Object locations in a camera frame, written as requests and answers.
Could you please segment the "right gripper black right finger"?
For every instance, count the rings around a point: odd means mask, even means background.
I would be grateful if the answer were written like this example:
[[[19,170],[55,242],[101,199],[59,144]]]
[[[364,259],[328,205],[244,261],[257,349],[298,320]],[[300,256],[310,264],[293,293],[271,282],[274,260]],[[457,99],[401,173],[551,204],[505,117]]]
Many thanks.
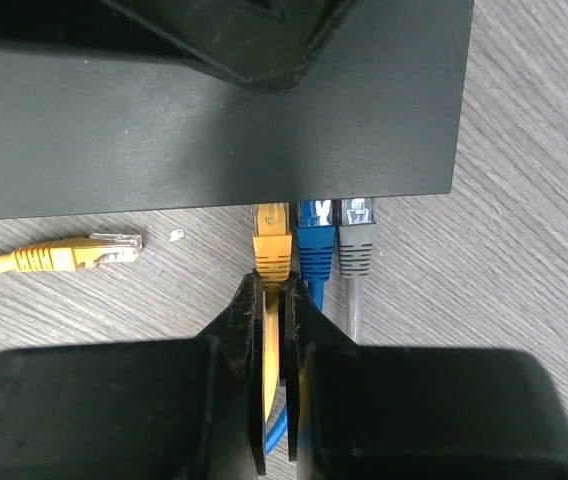
[[[568,479],[568,416],[533,355],[359,345],[298,275],[281,302],[288,451],[299,478]]]

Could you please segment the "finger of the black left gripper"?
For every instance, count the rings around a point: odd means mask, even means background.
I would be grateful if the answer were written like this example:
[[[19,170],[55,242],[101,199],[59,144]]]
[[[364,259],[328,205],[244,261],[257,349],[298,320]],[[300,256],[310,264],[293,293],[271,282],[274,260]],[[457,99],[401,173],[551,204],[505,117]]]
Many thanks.
[[[136,29],[125,50],[259,93],[301,82],[355,1],[107,1]]]

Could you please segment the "black network switch box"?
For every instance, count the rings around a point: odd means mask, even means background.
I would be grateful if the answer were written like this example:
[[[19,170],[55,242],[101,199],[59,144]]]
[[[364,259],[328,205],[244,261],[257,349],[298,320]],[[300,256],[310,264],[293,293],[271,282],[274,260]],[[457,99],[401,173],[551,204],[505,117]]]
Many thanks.
[[[0,1],[0,218],[450,191],[474,5],[355,1],[296,87],[131,54],[107,1]]]

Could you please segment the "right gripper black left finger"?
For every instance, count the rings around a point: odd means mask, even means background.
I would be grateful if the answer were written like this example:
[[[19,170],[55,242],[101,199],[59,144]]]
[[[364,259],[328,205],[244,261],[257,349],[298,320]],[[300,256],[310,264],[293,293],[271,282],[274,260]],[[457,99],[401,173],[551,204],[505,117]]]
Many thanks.
[[[191,338],[0,351],[0,479],[255,479],[263,289]]]

